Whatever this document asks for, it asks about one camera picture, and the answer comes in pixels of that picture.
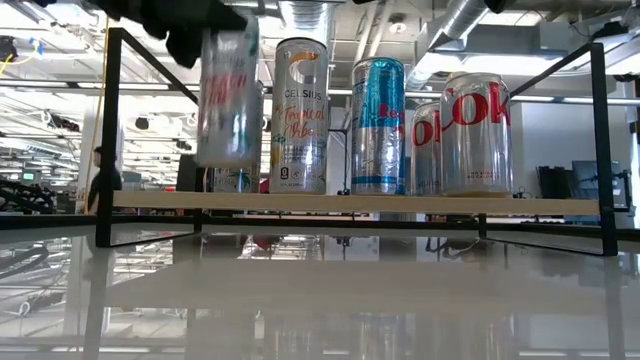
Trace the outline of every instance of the can lid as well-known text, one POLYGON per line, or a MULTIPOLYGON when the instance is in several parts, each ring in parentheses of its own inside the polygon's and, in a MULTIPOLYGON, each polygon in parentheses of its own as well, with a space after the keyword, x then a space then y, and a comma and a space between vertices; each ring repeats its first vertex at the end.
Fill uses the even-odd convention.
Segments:
POLYGON ((304 36, 296 36, 296 37, 292 37, 292 38, 284 39, 284 40, 282 40, 282 41, 280 41, 280 42, 278 43, 278 45, 276 46, 276 49, 277 49, 277 48, 279 48, 279 47, 280 47, 280 45, 282 45, 282 44, 286 43, 287 41, 292 41, 292 40, 307 40, 307 41, 311 41, 311 42, 314 42, 314 43, 317 43, 317 44, 322 45, 322 47, 323 47, 325 50, 327 49, 327 45, 325 45, 325 44, 321 43, 320 41, 318 41, 318 40, 316 40, 316 39, 312 39, 312 38, 304 37, 304 36))
POLYGON ((395 62, 398 65, 402 66, 402 68, 404 69, 404 63, 402 61, 400 61, 398 59, 386 57, 386 56, 373 56, 373 57, 360 59, 355 64, 353 64, 353 67, 355 68, 356 66, 360 65, 363 62, 367 62, 367 61, 371 61, 372 62, 373 60, 388 60, 388 61, 392 61, 392 62, 395 62))
POLYGON ((498 80, 502 81, 502 76, 500 76, 499 74, 487 73, 487 72, 477 72, 477 73, 457 72, 449 75, 449 78, 447 78, 447 84, 454 80, 467 77, 467 76, 487 76, 487 77, 497 78, 498 80))

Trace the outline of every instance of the aluminum can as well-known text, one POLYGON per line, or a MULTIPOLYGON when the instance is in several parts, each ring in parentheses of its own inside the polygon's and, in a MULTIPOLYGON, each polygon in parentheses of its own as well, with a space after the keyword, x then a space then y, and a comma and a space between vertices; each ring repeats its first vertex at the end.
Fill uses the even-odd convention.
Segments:
POLYGON ((513 190, 509 91, 496 74, 450 79, 441 99, 443 192, 504 197, 513 190))
POLYGON ((201 98, 196 162, 203 167, 251 167, 256 159, 254 82, 258 22, 243 32, 205 30, 202 41, 201 98))
MULTIPOLYGON (((261 81, 256 83, 255 99, 258 111, 255 121, 262 124, 264 85, 261 81)), ((255 142, 262 144, 262 130, 257 132, 255 142)), ((260 155, 261 146, 256 147, 256 161, 250 168, 228 169, 217 168, 214 170, 213 191, 217 193, 259 193, 260 192, 260 155)))
POLYGON ((404 66, 371 58, 351 77, 351 193, 404 195, 404 66))
POLYGON ((326 193, 327 48, 306 38, 276 48, 271 117, 271 193, 326 193))
POLYGON ((416 108, 411 142, 411 195, 440 194, 442 158, 440 151, 440 102, 416 108))

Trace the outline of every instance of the wooden shelf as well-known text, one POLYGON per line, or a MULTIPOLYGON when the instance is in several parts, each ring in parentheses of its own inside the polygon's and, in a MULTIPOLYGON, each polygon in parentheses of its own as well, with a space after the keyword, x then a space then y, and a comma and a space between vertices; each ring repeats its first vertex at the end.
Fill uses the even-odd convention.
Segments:
POLYGON ((114 206, 138 208, 410 212, 431 214, 596 215, 596 200, 489 199, 411 196, 215 194, 115 191, 114 206))

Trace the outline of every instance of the blue can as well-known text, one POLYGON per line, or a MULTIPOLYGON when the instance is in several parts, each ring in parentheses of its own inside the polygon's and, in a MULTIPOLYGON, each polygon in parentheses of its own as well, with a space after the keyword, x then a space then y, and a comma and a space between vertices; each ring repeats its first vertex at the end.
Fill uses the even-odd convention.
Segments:
POLYGON ((364 59, 354 65, 351 81, 351 193, 404 195, 404 65, 364 59))

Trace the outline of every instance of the reflective tabletop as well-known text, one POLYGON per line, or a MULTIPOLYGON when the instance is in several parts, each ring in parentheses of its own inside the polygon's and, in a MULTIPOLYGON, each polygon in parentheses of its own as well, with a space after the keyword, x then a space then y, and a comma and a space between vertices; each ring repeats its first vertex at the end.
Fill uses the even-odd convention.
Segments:
POLYGON ((96 249, 92 230, 0 233, 0 359, 640 357, 634 244, 123 226, 122 243, 179 237, 96 249))

